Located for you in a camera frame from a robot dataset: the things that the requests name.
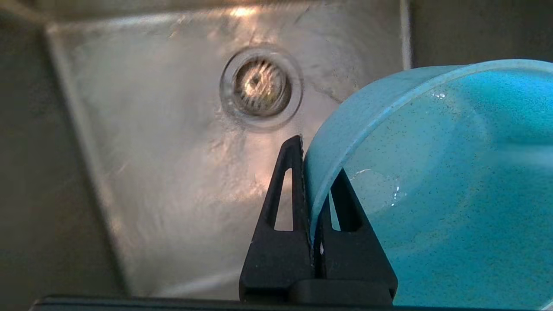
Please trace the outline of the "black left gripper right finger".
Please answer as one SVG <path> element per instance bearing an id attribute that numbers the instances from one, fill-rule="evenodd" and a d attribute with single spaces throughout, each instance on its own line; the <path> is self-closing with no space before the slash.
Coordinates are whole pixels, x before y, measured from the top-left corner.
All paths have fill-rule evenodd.
<path id="1" fill-rule="evenodd" d="M 398 280 L 344 169 L 331 185 L 315 233 L 315 299 L 391 305 Z"/>

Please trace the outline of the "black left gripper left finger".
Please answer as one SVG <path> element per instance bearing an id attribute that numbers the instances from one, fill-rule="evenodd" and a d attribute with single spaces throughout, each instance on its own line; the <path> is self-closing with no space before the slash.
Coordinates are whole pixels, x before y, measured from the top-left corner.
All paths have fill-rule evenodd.
<path id="1" fill-rule="evenodd" d="M 285 173 L 292 172 L 292 230 L 275 230 Z M 239 278 L 241 301 L 286 301 L 289 289 L 314 276 L 305 199 L 302 137 L 282 144 Z"/>

